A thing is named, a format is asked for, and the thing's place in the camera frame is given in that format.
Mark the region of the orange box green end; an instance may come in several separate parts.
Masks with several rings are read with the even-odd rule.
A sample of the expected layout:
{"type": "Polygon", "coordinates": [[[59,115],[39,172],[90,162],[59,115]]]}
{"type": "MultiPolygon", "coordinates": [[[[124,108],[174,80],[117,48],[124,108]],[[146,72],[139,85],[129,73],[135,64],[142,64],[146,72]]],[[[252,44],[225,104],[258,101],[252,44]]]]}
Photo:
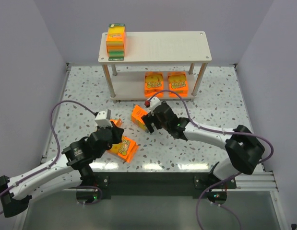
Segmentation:
{"type": "Polygon", "coordinates": [[[142,117],[147,115],[148,112],[145,111],[143,108],[141,108],[138,105],[134,104],[133,111],[131,113],[131,121],[140,129],[145,131],[146,133],[149,133],[148,128],[146,127],[144,121],[142,120],[142,117]]]}

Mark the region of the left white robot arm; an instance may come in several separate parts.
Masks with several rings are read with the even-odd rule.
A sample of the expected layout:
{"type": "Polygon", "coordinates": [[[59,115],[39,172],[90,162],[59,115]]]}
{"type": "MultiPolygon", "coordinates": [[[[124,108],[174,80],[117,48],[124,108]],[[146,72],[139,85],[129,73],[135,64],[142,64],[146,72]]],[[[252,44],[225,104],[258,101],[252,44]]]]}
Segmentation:
{"type": "Polygon", "coordinates": [[[98,127],[89,136],[71,143],[62,153],[44,164],[16,177],[0,177],[0,201],[6,218],[25,211],[33,198],[33,192],[46,191],[41,186],[58,179],[64,188],[76,187],[82,182],[93,187],[96,183],[90,164],[114,144],[122,142],[124,129],[112,124],[98,127]]]}

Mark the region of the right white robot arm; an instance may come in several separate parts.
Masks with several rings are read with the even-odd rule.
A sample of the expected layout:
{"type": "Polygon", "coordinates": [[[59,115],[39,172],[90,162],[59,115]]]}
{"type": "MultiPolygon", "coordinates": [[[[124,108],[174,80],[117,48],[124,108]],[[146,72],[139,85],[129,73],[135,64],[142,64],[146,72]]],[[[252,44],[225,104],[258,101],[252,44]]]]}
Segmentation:
{"type": "Polygon", "coordinates": [[[142,120],[150,133],[164,129],[175,139],[204,142],[227,152],[228,157],[210,172],[218,180],[238,173],[251,175],[265,151],[260,141],[243,125],[234,129],[205,126],[190,117],[178,117],[165,101],[157,97],[144,104],[149,113],[142,116],[142,120]]]}

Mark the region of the green orange sponge box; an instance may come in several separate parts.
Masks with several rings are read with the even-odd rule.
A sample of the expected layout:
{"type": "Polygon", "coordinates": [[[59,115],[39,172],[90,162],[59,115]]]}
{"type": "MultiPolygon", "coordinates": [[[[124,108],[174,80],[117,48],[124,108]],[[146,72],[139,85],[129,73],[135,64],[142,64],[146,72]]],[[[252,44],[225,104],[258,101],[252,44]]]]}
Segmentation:
{"type": "Polygon", "coordinates": [[[112,23],[108,26],[106,49],[109,60],[123,60],[126,50],[126,25],[112,23]]]}

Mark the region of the orange Scrub Daddy box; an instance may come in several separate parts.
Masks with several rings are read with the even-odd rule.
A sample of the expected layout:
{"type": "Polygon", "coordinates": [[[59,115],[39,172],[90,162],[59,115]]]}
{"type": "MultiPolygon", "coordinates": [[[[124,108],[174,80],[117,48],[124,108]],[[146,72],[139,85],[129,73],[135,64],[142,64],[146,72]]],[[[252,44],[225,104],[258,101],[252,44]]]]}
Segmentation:
{"type": "Polygon", "coordinates": [[[188,81],[187,75],[184,71],[174,71],[167,73],[169,89],[176,92],[181,97],[188,96],[188,81]]]}
{"type": "Polygon", "coordinates": [[[108,153],[114,154],[123,161],[130,163],[138,149],[136,141],[126,136],[122,137],[122,142],[119,144],[113,144],[112,148],[108,150],[108,153]]]}

